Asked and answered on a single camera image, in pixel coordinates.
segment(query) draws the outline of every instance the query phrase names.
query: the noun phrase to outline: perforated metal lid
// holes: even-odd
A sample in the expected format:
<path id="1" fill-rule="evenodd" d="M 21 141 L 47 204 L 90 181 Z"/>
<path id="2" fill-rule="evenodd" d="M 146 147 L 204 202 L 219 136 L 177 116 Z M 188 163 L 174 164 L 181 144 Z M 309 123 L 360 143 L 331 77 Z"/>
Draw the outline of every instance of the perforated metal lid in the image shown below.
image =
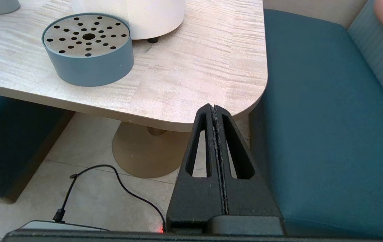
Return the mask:
<path id="1" fill-rule="evenodd" d="M 83 14 L 59 20 L 43 36 L 45 46 L 69 57 L 90 58 L 122 47 L 129 29 L 121 21 L 105 15 Z"/>

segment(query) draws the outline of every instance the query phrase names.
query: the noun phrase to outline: black rubber foot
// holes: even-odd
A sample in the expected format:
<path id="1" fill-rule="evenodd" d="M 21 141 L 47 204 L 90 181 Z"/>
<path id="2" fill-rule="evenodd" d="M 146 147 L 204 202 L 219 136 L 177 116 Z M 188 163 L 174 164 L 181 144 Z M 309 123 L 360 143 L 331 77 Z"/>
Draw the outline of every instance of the black rubber foot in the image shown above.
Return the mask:
<path id="1" fill-rule="evenodd" d="M 159 42 L 159 37 L 150 38 L 150 39 L 147 39 L 147 41 L 148 41 L 149 43 L 157 43 L 157 42 Z"/>

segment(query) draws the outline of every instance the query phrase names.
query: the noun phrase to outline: black cable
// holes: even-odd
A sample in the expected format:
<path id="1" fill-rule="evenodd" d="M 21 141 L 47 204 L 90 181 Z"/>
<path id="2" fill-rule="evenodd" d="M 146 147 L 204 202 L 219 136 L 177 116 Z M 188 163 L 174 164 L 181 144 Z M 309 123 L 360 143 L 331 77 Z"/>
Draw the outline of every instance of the black cable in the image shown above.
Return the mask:
<path id="1" fill-rule="evenodd" d="M 108 165 L 108 164 L 100 164 L 100 165 L 95 165 L 95 166 L 92 166 L 92 167 L 89 167 L 85 170 L 83 170 L 82 172 L 78 173 L 78 174 L 73 174 L 71 175 L 69 178 L 73 179 L 70 187 L 69 187 L 69 190 L 68 190 L 68 193 L 66 194 L 65 196 L 65 200 L 63 202 L 63 206 L 61 207 L 61 209 L 57 210 L 56 212 L 56 215 L 54 216 L 53 220 L 55 222 L 58 222 L 58 223 L 64 223 L 63 220 L 63 217 L 65 215 L 65 207 L 66 207 L 66 203 L 68 201 L 68 198 L 69 198 L 69 194 L 71 193 L 71 190 L 72 190 L 72 187 L 74 186 L 75 184 L 75 181 L 77 180 L 78 176 L 81 176 L 83 173 L 89 171 L 89 170 L 92 170 L 92 169 L 95 169 L 95 168 L 98 168 L 98 167 L 110 167 L 112 170 L 114 170 L 115 172 L 115 175 L 117 176 L 117 179 L 118 179 L 118 182 L 120 183 L 121 187 L 124 189 L 124 191 L 126 191 L 127 193 L 129 193 L 130 195 L 134 196 L 135 198 L 141 200 L 141 201 L 144 201 L 146 202 L 147 204 L 149 204 L 150 206 L 152 206 L 160 215 L 161 219 L 162 219 L 162 223 L 163 223 L 163 232 L 165 233 L 166 232 L 166 223 L 165 223 L 165 219 L 163 217 L 163 214 L 161 213 L 161 211 L 156 207 L 156 205 L 154 205 L 152 202 L 148 201 L 147 199 L 143 199 L 141 198 L 140 196 L 138 195 L 135 195 L 133 194 L 131 191 L 129 191 L 123 184 L 123 182 L 121 182 L 121 179 L 120 179 L 120 176 L 118 175 L 118 172 L 117 170 L 111 166 L 111 165 Z"/>

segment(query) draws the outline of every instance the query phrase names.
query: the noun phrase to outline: teal seat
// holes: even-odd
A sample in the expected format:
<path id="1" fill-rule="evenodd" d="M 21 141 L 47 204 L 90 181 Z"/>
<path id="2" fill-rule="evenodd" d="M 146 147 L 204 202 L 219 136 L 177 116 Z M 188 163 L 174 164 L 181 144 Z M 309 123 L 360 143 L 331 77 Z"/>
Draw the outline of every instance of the teal seat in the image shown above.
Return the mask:
<path id="1" fill-rule="evenodd" d="M 383 238 L 383 88 L 335 23 L 265 9 L 251 150 L 290 236 Z"/>
<path id="2" fill-rule="evenodd" d="M 71 116 L 0 96 L 0 201 L 15 202 Z"/>

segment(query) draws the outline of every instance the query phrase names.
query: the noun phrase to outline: white cylindrical object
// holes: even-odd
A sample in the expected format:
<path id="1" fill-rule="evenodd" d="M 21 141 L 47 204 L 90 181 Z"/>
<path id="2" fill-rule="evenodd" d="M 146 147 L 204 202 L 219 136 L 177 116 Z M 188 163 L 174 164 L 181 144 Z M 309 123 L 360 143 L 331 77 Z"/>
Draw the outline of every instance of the white cylindrical object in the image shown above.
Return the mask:
<path id="1" fill-rule="evenodd" d="M 75 13 L 100 12 L 128 22 L 133 40 L 176 29 L 184 20 L 185 0 L 71 0 Z"/>

